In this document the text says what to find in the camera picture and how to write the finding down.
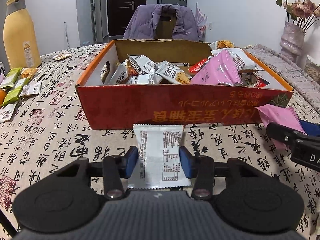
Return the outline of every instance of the orange cardboard box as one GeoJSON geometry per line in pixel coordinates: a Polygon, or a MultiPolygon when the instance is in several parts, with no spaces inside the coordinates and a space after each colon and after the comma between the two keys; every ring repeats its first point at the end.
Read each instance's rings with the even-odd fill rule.
{"type": "MultiPolygon", "coordinates": [[[[261,122],[255,106],[286,107],[293,88],[254,56],[282,89],[224,85],[105,85],[129,55],[145,55],[154,62],[167,60],[194,65],[211,55],[207,43],[185,40],[114,40],[87,67],[76,84],[82,108],[93,130],[132,129],[134,123],[225,125],[261,122]],[[105,82],[101,70],[107,64],[105,82]]],[[[188,72],[188,67],[181,67],[188,72]]]]}

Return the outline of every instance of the warning label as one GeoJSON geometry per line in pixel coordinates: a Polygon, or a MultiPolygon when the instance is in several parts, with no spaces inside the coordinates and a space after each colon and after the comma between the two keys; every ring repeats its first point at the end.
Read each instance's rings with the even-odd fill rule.
{"type": "Polygon", "coordinates": [[[28,67],[33,67],[34,62],[32,58],[32,52],[30,48],[30,42],[24,42],[23,43],[23,49],[24,49],[24,57],[26,58],[26,63],[28,67]]]}

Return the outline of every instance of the door handle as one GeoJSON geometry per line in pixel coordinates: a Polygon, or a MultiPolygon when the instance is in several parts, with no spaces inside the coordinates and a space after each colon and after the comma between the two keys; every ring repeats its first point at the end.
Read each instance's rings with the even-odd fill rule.
{"type": "Polygon", "coordinates": [[[132,1],[132,3],[129,5],[132,5],[132,11],[134,11],[134,1],[132,1]]]}

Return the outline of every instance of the tablecloth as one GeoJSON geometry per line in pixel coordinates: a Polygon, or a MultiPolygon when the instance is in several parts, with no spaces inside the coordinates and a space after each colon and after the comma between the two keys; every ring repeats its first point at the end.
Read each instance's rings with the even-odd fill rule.
{"type": "MultiPolygon", "coordinates": [[[[75,91],[76,80],[104,46],[69,49],[72,57],[60,62],[52,59],[58,53],[42,56],[43,63],[33,79],[42,78],[41,94],[20,102],[12,120],[0,124],[0,208],[18,230],[12,201],[23,189],[80,156],[97,162],[107,155],[123,155],[137,145],[133,130],[92,130],[75,91]]],[[[320,115],[298,92],[289,104],[301,119],[320,122],[320,115]]],[[[235,157],[277,176],[304,199],[305,213],[297,231],[307,239],[316,238],[320,199],[317,173],[291,162],[289,151],[276,150],[262,124],[189,125],[181,144],[192,154],[208,155],[218,162],[235,157]]],[[[101,194],[102,179],[92,178],[92,187],[101,194]]],[[[217,179],[214,192],[224,187],[223,180],[217,179]]],[[[0,230],[0,237],[9,236],[0,230]]]]}

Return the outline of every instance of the pink snack packet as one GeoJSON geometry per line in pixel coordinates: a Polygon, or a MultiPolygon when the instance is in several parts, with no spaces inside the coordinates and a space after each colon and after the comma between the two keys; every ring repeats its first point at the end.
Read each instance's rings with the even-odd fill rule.
{"type": "Polygon", "coordinates": [[[4,75],[3,74],[0,74],[0,84],[1,82],[4,80],[4,75]]]}
{"type": "MultiPolygon", "coordinates": [[[[259,111],[261,120],[265,127],[267,127],[269,123],[275,122],[277,124],[305,133],[292,106],[288,108],[282,108],[279,106],[264,105],[256,108],[259,111]]],[[[271,140],[277,149],[286,149],[286,145],[284,143],[273,139],[271,140]]]]}
{"type": "Polygon", "coordinates": [[[190,82],[190,84],[197,85],[222,84],[229,86],[234,86],[237,83],[241,84],[237,67],[226,49],[211,58],[190,82]]]}

